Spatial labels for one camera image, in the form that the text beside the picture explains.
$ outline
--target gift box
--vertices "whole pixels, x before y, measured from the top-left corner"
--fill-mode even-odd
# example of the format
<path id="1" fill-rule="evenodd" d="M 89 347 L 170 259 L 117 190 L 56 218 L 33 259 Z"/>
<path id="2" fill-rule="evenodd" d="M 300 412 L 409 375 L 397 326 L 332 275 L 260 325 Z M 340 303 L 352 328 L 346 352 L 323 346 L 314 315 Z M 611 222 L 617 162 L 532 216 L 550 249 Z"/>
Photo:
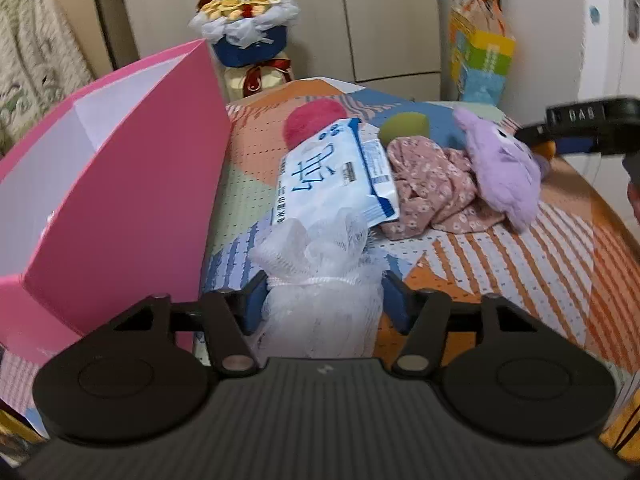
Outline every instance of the gift box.
<path id="1" fill-rule="evenodd" d="M 293 79 L 291 61 L 284 52 L 279 53 L 275 59 L 251 66 L 225 68 L 225 84 L 231 101 L 276 88 Z"/>
<path id="2" fill-rule="evenodd" d="M 229 134 L 202 40 L 48 114 L 0 160 L 0 344 L 42 364 L 149 294 L 196 300 Z"/>

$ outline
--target purple stuffed toy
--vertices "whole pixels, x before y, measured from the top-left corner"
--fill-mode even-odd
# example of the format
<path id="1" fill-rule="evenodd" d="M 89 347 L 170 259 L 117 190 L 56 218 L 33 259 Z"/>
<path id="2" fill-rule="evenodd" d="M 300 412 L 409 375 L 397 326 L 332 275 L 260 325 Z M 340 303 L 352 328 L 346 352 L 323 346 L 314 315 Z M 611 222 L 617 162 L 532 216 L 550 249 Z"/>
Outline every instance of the purple stuffed toy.
<path id="1" fill-rule="evenodd" d="M 540 198 L 540 167 L 531 150 L 466 108 L 456 108 L 453 116 L 466 134 L 480 196 L 505 213 L 516 231 L 525 231 L 538 215 Z"/>

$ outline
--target pink ball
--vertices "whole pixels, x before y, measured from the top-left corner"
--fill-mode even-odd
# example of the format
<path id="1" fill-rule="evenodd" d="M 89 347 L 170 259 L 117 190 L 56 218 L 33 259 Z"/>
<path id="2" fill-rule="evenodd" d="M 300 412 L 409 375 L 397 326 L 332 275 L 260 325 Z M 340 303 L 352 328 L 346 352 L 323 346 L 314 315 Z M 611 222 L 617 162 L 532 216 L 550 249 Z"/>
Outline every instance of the pink ball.
<path id="1" fill-rule="evenodd" d="M 316 99 L 296 108 L 284 123 L 282 137 L 284 143 L 293 150 L 303 140 L 315 135 L 320 130 L 338 119 L 346 119 L 347 110 L 333 99 Z"/>

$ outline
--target colorful paper bag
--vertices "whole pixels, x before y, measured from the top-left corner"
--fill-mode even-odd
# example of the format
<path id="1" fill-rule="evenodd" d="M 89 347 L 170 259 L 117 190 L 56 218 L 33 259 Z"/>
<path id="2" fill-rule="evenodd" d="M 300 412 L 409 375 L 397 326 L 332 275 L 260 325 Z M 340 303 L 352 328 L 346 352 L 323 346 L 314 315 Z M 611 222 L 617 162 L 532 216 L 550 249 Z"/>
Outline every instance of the colorful paper bag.
<path id="1" fill-rule="evenodd" d="M 495 0 L 469 0 L 449 20 L 451 77 L 461 101 L 497 105 L 515 49 L 515 38 Z"/>

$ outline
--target wet wipes package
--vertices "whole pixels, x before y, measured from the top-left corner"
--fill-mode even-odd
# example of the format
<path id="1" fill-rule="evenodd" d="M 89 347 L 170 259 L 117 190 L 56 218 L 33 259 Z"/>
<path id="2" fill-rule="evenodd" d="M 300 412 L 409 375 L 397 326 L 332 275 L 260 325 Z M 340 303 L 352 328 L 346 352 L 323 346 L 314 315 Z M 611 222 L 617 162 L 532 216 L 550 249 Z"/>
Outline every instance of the wet wipes package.
<path id="1" fill-rule="evenodd" d="M 398 218 L 399 202 L 386 153 L 377 138 L 361 142 L 359 119 L 341 119 L 284 156 L 272 224 L 299 219 L 305 227 L 355 209 L 368 227 Z"/>

